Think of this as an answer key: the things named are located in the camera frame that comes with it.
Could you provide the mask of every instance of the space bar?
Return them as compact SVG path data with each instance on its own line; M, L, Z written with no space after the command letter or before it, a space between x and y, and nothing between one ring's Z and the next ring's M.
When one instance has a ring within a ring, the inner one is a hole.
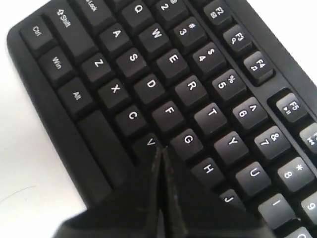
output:
M110 183L114 187L120 186L133 170L133 165L104 115L96 111L78 126Z

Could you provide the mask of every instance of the keyboard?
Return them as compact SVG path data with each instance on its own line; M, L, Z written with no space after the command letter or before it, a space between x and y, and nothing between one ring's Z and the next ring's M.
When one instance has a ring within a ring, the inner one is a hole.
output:
M246 0L52 0L7 43L88 207L171 146L278 237L317 237L317 90Z

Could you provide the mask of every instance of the white surface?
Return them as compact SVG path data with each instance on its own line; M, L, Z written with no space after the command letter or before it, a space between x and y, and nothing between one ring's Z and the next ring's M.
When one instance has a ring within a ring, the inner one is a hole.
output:
M46 0L3 2L0 15L0 237L49 238L85 209L17 75L6 49L10 27ZM249 0L312 80L316 3Z

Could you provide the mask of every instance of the black keyboard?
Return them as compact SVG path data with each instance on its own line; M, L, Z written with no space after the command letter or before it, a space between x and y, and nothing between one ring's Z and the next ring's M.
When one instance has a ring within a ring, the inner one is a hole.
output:
M8 47L88 207L171 146L278 237L317 237L317 90L245 0L52 0Z

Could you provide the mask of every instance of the shift key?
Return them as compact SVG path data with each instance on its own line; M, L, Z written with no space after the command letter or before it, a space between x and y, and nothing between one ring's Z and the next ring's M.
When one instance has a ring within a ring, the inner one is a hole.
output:
M81 63L97 51L94 41L66 1L50 6L45 16L75 63Z

